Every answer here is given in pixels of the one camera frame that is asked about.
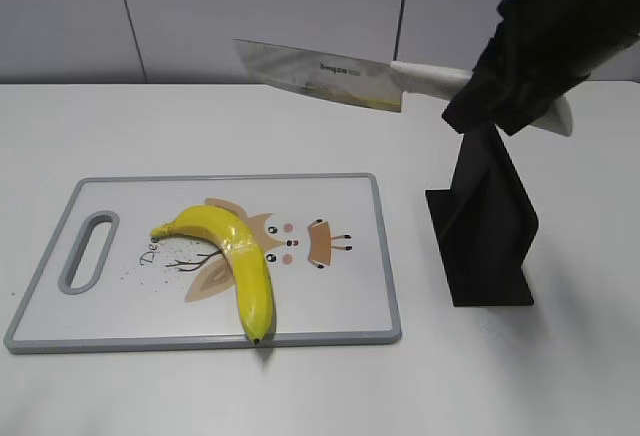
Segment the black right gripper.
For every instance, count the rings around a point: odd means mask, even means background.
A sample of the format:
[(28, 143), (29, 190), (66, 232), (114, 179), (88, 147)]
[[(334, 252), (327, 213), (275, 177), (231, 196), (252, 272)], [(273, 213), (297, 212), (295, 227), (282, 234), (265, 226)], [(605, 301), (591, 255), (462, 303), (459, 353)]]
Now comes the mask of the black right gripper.
[(443, 119), (464, 134), (513, 135), (639, 41), (639, 0), (502, 0), (502, 17)]

